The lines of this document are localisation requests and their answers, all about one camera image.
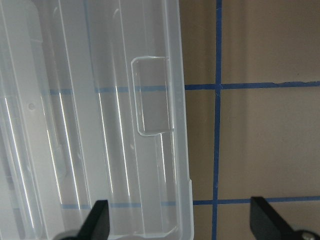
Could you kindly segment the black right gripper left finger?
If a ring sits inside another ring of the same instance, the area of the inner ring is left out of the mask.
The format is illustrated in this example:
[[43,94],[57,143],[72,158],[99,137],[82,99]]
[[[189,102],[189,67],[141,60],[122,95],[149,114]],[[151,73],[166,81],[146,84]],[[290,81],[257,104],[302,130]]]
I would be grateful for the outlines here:
[[110,234],[110,214],[107,200],[97,200],[81,226],[77,240],[107,240]]

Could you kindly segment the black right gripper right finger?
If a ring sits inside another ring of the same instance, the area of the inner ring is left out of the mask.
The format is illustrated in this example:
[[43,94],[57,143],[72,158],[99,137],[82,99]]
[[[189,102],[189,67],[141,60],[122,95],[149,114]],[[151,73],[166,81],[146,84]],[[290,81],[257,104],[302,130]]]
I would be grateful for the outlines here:
[[261,196],[250,198],[250,230],[256,240],[299,239],[299,234]]

